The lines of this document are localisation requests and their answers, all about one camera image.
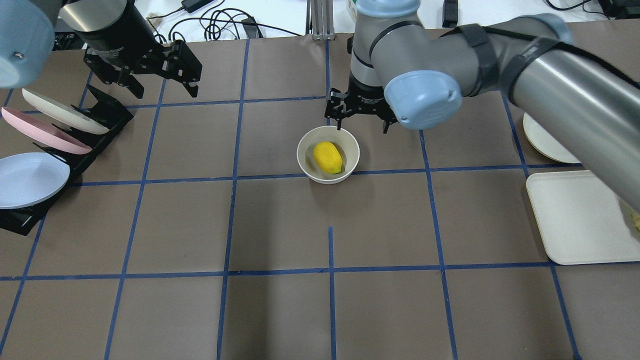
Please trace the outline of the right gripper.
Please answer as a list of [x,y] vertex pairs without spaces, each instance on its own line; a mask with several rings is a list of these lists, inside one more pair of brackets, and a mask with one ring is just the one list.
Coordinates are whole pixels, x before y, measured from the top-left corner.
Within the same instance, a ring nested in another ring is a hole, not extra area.
[[342,130],[343,119],[361,114],[377,116],[384,123],[382,134],[387,134],[391,125],[398,122],[387,103],[382,86],[371,86],[361,82],[354,75],[349,76],[346,92],[330,88],[325,107],[325,117],[336,120],[336,129]]

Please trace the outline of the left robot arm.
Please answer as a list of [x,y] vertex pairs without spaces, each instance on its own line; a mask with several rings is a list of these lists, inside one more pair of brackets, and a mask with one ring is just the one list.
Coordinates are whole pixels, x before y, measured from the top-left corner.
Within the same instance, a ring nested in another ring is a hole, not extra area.
[[87,44],[83,62],[103,84],[141,99],[136,75],[158,75],[196,98],[202,63],[182,39],[162,44],[132,0],[3,0],[0,3],[0,85],[25,88],[42,72],[63,20]]

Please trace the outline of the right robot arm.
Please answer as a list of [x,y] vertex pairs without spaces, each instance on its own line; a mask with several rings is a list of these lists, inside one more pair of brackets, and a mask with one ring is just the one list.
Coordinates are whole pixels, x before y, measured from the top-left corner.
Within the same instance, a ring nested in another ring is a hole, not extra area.
[[499,90],[530,114],[629,207],[640,207],[640,92],[606,60],[573,44],[562,18],[543,13],[431,38],[418,0],[359,0],[349,88],[332,88],[325,117],[378,116],[425,130],[464,97]]

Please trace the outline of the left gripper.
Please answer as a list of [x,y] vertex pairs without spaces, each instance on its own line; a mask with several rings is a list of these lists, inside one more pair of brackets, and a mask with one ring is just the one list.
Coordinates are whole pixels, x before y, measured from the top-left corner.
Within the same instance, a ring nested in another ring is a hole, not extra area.
[[155,74],[183,86],[197,98],[202,63],[183,39],[162,44],[138,10],[123,10],[104,28],[83,32],[91,52],[84,61],[106,84],[117,83],[129,89],[138,100],[145,88],[133,75]]

